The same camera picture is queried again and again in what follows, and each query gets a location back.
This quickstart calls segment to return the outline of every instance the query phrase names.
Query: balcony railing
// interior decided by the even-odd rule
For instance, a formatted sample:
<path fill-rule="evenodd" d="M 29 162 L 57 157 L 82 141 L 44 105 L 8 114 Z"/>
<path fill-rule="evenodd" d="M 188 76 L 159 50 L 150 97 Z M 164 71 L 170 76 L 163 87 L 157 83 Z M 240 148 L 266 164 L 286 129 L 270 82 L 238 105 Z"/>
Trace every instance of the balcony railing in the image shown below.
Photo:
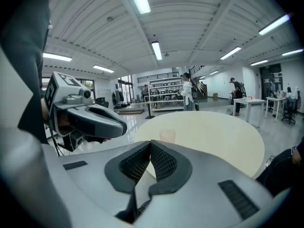
<path fill-rule="evenodd" d="M 153 79 L 162 79 L 162 78 L 170 78 L 170 77 L 178 77 L 179 72 L 165 73 L 165 74 L 155 74 L 145 77 L 137 78 L 138 83 L 148 82 Z"/>
<path fill-rule="evenodd" d="M 194 75 L 197 71 L 201 70 L 205 65 L 195 65 L 190 69 L 190 74 Z"/>

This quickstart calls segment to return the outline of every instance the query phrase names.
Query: white shirt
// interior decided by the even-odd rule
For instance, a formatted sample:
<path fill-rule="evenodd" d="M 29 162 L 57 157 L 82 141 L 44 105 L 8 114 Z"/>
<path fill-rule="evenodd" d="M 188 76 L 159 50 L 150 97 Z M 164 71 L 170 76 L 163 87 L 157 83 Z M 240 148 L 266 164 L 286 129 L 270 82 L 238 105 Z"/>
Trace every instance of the white shirt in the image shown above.
<path fill-rule="evenodd" d="M 180 95 L 184 97 L 186 105 L 189 105 L 189 100 L 193 102 L 193 97 L 191 93 L 191 83 L 189 81 L 184 82 Z"/>

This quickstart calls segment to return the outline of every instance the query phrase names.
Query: black hair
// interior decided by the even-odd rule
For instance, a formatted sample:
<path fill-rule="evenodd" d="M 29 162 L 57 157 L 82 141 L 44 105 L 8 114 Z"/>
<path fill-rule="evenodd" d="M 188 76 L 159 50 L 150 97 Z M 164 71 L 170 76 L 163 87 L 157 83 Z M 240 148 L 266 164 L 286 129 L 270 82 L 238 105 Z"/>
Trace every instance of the black hair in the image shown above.
<path fill-rule="evenodd" d="M 184 73 L 183 76 L 190 78 L 190 74 L 189 73 Z"/>

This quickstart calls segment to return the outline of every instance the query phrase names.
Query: desk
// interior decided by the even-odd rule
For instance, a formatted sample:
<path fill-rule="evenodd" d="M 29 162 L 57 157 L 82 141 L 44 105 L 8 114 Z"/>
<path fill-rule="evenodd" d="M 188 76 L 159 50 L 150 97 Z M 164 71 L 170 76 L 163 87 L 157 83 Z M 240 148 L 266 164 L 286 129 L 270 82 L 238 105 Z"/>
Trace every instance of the desk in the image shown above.
<path fill-rule="evenodd" d="M 260 124 L 261 124 L 261 118 L 262 118 L 262 114 L 264 111 L 264 100 L 259 100 L 259 99 L 252 99 L 252 100 L 244 100 L 244 99 L 233 99 L 233 116 L 236 115 L 236 106 L 237 103 L 241 103 L 241 104 L 245 104 L 247 107 L 246 109 L 246 122 L 249 121 L 249 116 L 250 116 L 250 109 L 251 109 L 251 105 L 261 105 L 261 112 L 260 112 L 260 116 L 259 116 L 259 120 L 258 120 L 258 124 L 257 127 L 260 128 Z"/>
<path fill-rule="evenodd" d="M 227 114 L 205 111 L 174 112 L 157 116 L 141 125 L 134 142 L 161 140 L 162 130 L 174 130 L 174 143 L 218 156 L 249 177 L 264 159 L 259 132 L 245 121 Z M 147 171 L 155 177 L 153 165 Z"/>
<path fill-rule="evenodd" d="M 280 99 L 277 99 L 277 98 L 271 98 L 271 97 L 266 97 L 266 99 L 267 99 L 267 103 L 266 103 L 266 113 L 265 113 L 265 118 L 267 118 L 267 111 L 268 111 L 268 102 L 269 101 L 276 101 L 277 102 L 277 107 L 276 107 L 276 118 L 275 118 L 275 122 L 276 122 L 276 119 L 277 119 L 277 116 L 279 115 L 279 107 L 280 107 L 280 102 L 281 101 L 284 101 L 284 100 L 286 100 L 286 98 L 280 98 Z"/>

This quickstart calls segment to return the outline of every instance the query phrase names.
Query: white corrugated ceiling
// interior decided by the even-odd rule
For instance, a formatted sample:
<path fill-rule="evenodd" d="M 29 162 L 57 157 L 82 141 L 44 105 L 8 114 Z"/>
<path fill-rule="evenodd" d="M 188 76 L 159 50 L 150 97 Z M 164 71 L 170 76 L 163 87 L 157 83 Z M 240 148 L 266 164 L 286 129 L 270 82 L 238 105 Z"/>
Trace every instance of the white corrugated ceiling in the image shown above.
<path fill-rule="evenodd" d="M 244 50 L 227 63 L 238 58 L 253 62 L 299 45 L 290 22 L 269 35 L 258 34 L 285 14 L 275 0 L 148 0 L 151 12 L 143 15 L 132 0 L 127 5 L 122 0 L 49 1 L 53 28 L 46 52 L 73 59 L 45 58 L 45 70 L 101 74 L 93 69 L 97 64 L 115 71 L 104 76 L 117 78 L 157 68 L 216 65 L 236 46 Z M 211 28 L 216 19 L 217 26 Z M 207 40 L 205 33 L 210 33 Z M 156 40 L 161 61 L 151 51 Z"/>

